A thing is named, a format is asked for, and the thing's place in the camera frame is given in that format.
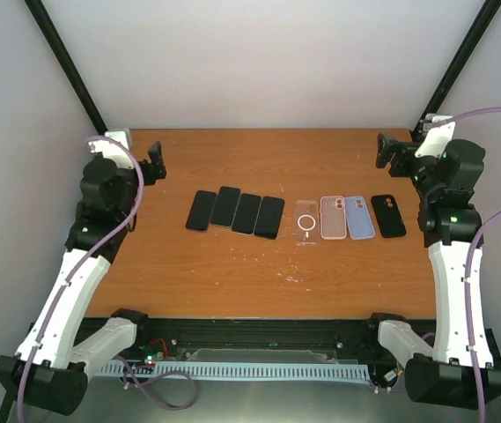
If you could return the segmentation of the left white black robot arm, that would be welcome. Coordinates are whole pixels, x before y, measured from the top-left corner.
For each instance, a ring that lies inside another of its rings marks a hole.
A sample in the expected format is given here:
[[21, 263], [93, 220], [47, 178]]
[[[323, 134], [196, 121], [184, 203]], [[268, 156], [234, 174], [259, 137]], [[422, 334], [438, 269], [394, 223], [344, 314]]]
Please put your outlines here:
[[68, 416], [81, 404], [89, 381], [124, 350], [138, 355], [151, 344], [147, 315], [120, 308], [85, 340], [76, 336], [92, 296], [122, 242], [136, 228], [144, 189], [166, 178], [160, 142], [137, 161], [128, 141], [87, 140], [85, 165], [72, 225], [55, 284], [40, 315], [12, 356], [0, 356], [5, 396], [0, 422], [23, 420], [25, 405]]

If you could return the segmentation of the pink phone case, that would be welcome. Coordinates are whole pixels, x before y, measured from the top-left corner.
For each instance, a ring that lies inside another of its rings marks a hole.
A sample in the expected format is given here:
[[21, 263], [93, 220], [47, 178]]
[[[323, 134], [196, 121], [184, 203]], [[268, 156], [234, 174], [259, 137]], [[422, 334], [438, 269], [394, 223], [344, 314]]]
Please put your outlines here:
[[347, 235], [344, 197], [325, 196], [320, 199], [320, 237], [343, 240]]

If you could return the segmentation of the clear magsafe phone case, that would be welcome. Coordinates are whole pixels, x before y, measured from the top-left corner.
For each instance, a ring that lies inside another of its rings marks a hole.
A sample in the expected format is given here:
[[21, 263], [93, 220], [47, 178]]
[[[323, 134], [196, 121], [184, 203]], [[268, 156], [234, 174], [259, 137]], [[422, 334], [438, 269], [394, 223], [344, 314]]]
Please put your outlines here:
[[319, 206], [313, 200], [297, 200], [294, 203], [295, 238], [300, 244], [316, 244], [320, 241]]

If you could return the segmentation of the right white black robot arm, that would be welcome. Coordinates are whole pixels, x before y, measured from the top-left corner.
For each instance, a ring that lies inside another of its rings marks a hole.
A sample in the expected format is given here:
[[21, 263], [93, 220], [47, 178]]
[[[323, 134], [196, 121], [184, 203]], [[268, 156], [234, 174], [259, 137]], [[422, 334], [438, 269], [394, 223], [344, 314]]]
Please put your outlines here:
[[378, 135], [376, 166], [409, 178], [419, 196], [418, 226], [436, 292], [432, 343], [399, 316], [380, 315], [378, 343], [404, 370], [409, 399], [483, 412], [501, 396], [501, 368], [483, 324], [482, 218], [470, 203], [484, 170], [484, 149], [465, 139], [428, 151], [423, 144]]

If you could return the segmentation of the black phone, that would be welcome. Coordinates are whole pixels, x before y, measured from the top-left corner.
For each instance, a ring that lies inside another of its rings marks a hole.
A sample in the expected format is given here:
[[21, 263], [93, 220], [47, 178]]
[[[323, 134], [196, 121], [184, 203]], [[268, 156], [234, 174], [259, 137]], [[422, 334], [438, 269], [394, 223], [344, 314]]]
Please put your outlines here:
[[283, 217], [285, 201], [279, 197], [264, 197], [254, 226], [254, 235], [274, 240]]
[[240, 189], [222, 186], [217, 193], [210, 223], [214, 226], [231, 227], [240, 195]]

